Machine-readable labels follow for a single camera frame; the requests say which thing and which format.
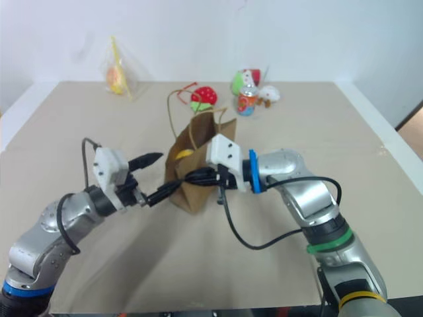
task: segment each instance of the black cable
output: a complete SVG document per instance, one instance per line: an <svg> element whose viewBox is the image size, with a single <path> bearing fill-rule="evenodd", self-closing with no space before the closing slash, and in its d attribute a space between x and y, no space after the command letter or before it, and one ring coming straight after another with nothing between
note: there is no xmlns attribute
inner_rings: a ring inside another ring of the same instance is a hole
<svg viewBox="0 0 423 317"><path fill-rule="evenodd" d="M325 302L326 302L326 298L325 298L325 294L323 293L322 303L320 304L319 317L323 317L323 312L325 311Z"/></svg>
<svg viewBox="0 0 423 317"><path fill-rule="evenodd" d="M66 194L62 198L60 198L58 203L58 208L56 209L56 221L58 223L58 228L59 228L61 236L63 237L67 245L72 249L73 255L75 255L75 254L80 254L81 250L77 247L75 243L73 243L72 239L67 235L65 227L63 225L63 219L61 217L63 204L65 203L66 199L68 199L71 196L73 196L73 193Z"/></svg>
<svg viewBox="0 0 423 317"><path fill-rule="evenodd" d="M335 185L336 190L337 190L337 195L336 195L336 203L338 205L341 204L341 198L342 198L342 188L341 185L334 180L333 178L329 178L329 177L324 177L324 176L305 176L305 177L297 177L297 178L290 178L289 180L281 180L279 182L270 184L267 186L267 189L276 187L276 186L280 186L280 185L284 185L284 184L288 184L288 183L294 183L294 182L300 182L303 180L322 180L324 182L330 182L332 184Z"/></svg>
<svg viewBox="0 0 423 317"><path fill-rule="evenodd" d="M88 189L89 183L88 183L88 169L87 169L87 154L85 152L85 145L86 143L90 143L93 146L94 151L97 149L97 147L101 147L98 143L95 143L92 139L88 137L84 137L81 144L81 150L82 150L82 163L84 165L84 181L85 181L85 189Z"/></svg>
<svg viewBox="0 0 423 317"><path fill-rule="evenodd" d="M223 206L225 208L225 214L226 214L226 217L227 217L227 221L229 223L229 226L231 227L231 230L232 230L233 234L237 237L238 241L243 246L247 247L248 249L251 249L251 250L263 250L265 248L268 248L269 246L274 245L275 243L279 242L280 240L282 240L284 238L287 238L287 237L289 237L289 236L291 236L291 235L293 235L295 233L299 233L299 232L302 231L301 229L292 230L292 231L289 231L287 233L284 233L283 235L281 235L281 236L279 236L279 237L277 237L277 238L275 238L275 239L273 239L273 240L271 240L271 241L269 241L269 242L267 242L267 243L265 243L265 244L263 244L261 246L253 246L252 244L249 244L247 241L245 241L241 237L241 235L238 233L237 229L235 228L235 225L233 224L233 221L232 221L231 213L229 212L229 206L227 204L225 188L223 186L220 186L220 190L221 190L221 193L220 193L221 194L221 200L222 200Z"/></svg>

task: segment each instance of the white wall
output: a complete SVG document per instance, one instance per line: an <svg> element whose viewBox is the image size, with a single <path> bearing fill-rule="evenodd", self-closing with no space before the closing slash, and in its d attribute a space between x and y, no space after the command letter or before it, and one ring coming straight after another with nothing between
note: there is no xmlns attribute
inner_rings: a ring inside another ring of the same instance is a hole
<svg viewBox="0 0 423 317"><path fill-rule="evenodd" d="M237 69L269 65L273 81L352 80L393 125L423 98L421 0L3 0L1 8L2 104L16 94L10 87L32 81L102 79L112 34L141 79L229 81Z"/></svg>

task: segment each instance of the twisted bag handle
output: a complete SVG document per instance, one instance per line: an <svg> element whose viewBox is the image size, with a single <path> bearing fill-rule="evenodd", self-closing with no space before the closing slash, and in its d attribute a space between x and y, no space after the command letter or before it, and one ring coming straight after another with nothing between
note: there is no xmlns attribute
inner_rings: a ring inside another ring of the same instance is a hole
<svg viewBox="0 0 423 317"><path fill-rule="evenodd" d="M172 132L173 132L173 135L174 135L174 138L175 138L175 139L177 138L177 135L176 135L176 132L175 132L175 130L174 130L173 121L172 121L172 115L171 115L171 103L170 103L170 99L171 99L171 96L172 96L173 94L177 93L177 92L188 92L188 93L190 93L190 94L193 94L193 95L197 96L197 97L198 97L198 100L199 100L198 107L197 107L196 111L194 112L194 116L191 118L191 120L190 120L190 124L189 124L189 126L188 126L188 134L189 134L189 137L190 137L191 145L192 145L192 147L194 148L194 150L196 150L196 149L198 149L198 148L197 148L197 146L196 146L196 143L195 143L195 141L194 141L194 137L193 137L193 135L192 135L192 120L193 120L194 118L198 117L198 116L201 116L202 114L207 114L207 113L212 113L212 114L214 114L214 113L216 113L216 112L221 112L221 114L220 114L220 116L219 116L219 121L218 121L218 123L217 123L217 132L218 132L218 133L220 133L220 130L221 130L221 121L222 121L222 116L223 116L223 114L226 112L227 108L212 109L212 110L206 110L206 111L198 112L198 109L200 109L200 106L201 106L201 96L200 96L199 94L197 94L196 92L192 92L192 91L186 90L186 89L178 89L178 90L174 90L174 91L172 91L172 92L171 92L171 93L167 96L167 114L169 115L169 122L170 122L170 124L171 124L171 129L172 129Z"/></svg>

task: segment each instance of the toy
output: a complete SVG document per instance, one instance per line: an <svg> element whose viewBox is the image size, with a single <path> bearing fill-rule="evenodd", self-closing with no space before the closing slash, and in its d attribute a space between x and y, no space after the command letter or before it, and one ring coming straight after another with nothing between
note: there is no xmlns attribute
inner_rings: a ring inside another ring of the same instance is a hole
<svg viewBox="0 0 423 317"><path fill-rule="evenodd" d="M254 112L254 105L258 97L258 88L254 85L245 85L239 91L238 113L242 116L250 116Z"/></svg>
<svg viewBox="0 0 423 317"><path fill-rule="evenodd" d="M280 99L279 90L273 86L264 86L258 92L257 104L260 106L262 102L266 108L270 107L270 104Z"/></svg>
<svg viewBox="0 0 423 317"><path fill-rule="evenodd" d="M124 63L122 52L118 49L113 36L111 37L110 50L107 51L102 63L102 72L110 92L127 95L132 100L132 92L137 86L136 79L128 64Z"/></svg>
<svg viewBox="0 0 423 317"><path fill-rule="evenodd" d="M209 86L197 88L194 92L201 96L201 100L198 100L197 95L195 94L191 95L191 109L193 109L194 112L203 111L208 108L212 108L217 102L217 94Z"/></svg>
<svg viewBox="0 0 423 317"><path fill-rule="evenodd" d="M235 96L239 95L239 91L245 85L258 86L260 82L260 70L259 69L244 69L238 71L232 81L232 93Z"/></svg>
<svg viewBox="0 0 423 317"><path fill-rule="evenodd" d="M182 150L181 152L179 152L174 159L179 160L179 159L182 159L184 157L189 157L192 153L194 153L193 149L185 149L185 150Z"/></svg>

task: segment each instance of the table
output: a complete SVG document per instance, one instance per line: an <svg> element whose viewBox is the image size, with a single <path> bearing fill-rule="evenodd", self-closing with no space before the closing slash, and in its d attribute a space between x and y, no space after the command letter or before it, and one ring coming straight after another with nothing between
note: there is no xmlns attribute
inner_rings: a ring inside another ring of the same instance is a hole
<svg viewBox="0 0 423 317"><path fill-rule="evenodd" d="M316 175L337 179L342 214L385 278L389 297L423 294L422 194L334 83L274 83L283 99L251 117L236 115L228 83L211 85L218 106L236 117L236 142L247 154L281 147L299 151ZM165 154L174 139L167 94L186 83L143 83L134 102L102 83L60 83L0 156L1 261L43 208L83 188L80 142L89 136L127 158ZM189 107L173 99L182 129ZM151 193L163 182L162 158L135 176ZM235 225L260 244L297 226L280 196L228 193ZM316 304L319 292L305 252L289 237L263 251L232 235L216 194L198 215L168 201L116 213L80 243L52 297L52 312L152 312Z"/></svg>

